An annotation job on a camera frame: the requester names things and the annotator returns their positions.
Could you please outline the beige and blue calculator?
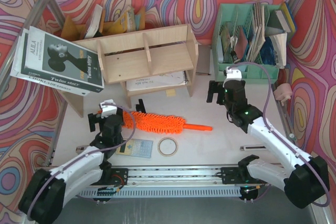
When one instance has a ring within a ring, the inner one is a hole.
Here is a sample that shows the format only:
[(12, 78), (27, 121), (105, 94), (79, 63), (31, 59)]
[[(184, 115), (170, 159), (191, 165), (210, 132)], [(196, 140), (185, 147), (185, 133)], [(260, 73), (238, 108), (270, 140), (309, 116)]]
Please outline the beige and blue calculator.
[(153, 141), (130, 139), (116, 150), (117, 155), (151, 158)]

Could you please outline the orange microfiber duster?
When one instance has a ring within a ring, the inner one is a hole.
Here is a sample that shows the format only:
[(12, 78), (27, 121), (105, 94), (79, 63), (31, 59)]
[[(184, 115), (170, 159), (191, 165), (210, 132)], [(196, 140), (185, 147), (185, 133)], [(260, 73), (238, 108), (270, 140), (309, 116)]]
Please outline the orange microfiber duster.
[(184, 129), (197, 131), (212, 131), (211, 126), (188, 124), (186, 119), (174, 115), (159, 115), (154, 113), (143, 113), (131, 111), (130, 113), (122, 111), (123, 127), (133, 128), (133, 120), (138, 130), (157, 134), (181, 134)]

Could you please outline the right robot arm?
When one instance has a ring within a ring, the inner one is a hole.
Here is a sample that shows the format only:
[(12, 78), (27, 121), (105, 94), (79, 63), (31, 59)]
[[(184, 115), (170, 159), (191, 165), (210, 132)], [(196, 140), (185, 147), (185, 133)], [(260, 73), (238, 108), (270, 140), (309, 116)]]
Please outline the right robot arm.
[(225, 106), (228, 121), (259, 139), (278, 158), (281, 166), (250, 155), (238, 162), (241, 179), (256, 179), (271, 184), (281, 189), (290, 202), (301, 209), (316, 204), (322, 196), (327, 197), (326, 202), (318, 205), (328, 206), (331, 196), (326, 161), (321, 156), (312, 157), (274, 128), (264, 112), (248, 103), (245, 84), (243, 80), (212, 80), (208, 85), (206, 101), (211, 103), (213, 95), (217, 94), (216, 102)]

